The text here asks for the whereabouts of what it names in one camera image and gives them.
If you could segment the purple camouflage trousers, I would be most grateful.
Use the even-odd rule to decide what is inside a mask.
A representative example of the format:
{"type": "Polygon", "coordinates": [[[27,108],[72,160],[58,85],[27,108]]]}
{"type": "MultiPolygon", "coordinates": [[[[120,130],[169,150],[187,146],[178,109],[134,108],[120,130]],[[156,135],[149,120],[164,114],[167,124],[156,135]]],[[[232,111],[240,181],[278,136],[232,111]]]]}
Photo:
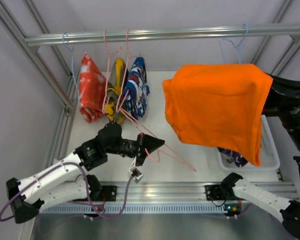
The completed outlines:
{"type": "Polygon", "coordinates": [[[248,163],[248,161],[236,151],[232,151],[221,147],[218,147],[217,149],[221,154],[221,158],[225,160],[228,164],[235,164],[236,167],[242,168],[248,163]]]}

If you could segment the orange trousers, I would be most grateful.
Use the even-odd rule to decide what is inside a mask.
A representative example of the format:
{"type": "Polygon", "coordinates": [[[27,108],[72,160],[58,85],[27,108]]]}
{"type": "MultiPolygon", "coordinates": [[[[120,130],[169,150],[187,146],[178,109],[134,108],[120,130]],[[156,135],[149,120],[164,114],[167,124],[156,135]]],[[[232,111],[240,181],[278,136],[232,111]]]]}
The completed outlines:
{"type": "Polygon", "coordinates": [[[162,83],[166,121],[182,143],[231,150],[258,167],[272,83],[253,64],[184,65],[162,83]]]}

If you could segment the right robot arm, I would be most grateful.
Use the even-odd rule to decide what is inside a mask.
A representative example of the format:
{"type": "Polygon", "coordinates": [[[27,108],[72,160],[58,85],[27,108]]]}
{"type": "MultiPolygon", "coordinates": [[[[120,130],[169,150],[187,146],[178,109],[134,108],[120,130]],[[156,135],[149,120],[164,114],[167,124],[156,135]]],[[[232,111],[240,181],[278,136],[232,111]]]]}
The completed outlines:
{"type": "MultiPolygon", "coordinates": [[[[272,85],[263,107],[267,117],[277,117],[291,139],[288,150],[300,180],[300,81],[271,75],[272,85]]],[[[300,240],[300,201],[281,197],[249,182],[237,173],[230,173],[220,184],[226,200],[242,199],[269,213],[295,239],[300,240]]]]}

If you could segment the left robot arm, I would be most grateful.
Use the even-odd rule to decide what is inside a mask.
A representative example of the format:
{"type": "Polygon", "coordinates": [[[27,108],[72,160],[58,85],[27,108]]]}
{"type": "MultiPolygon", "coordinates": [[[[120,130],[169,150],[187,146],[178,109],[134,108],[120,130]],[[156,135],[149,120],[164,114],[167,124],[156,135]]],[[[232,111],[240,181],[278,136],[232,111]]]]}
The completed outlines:
{"type": "Polygon", "coordinates": [[[72,201],[86,200],[90,205],[102,192],[102,186],[95,175],[88,172],[105,164],[108,154],[132,159],[128,170],[131,183],[138,183],[143,174],[138,169],[145,159],[165,144],[163,139],[141,132],[136,140],[124,139],[122,127],[115,122],[107,123],[95,138],[84,142],[65,158],[30,177],[11,178],[6,182],[8,203],[0,211],[11,208],[16,224],[25,223],[39,213],[72,201]]]}

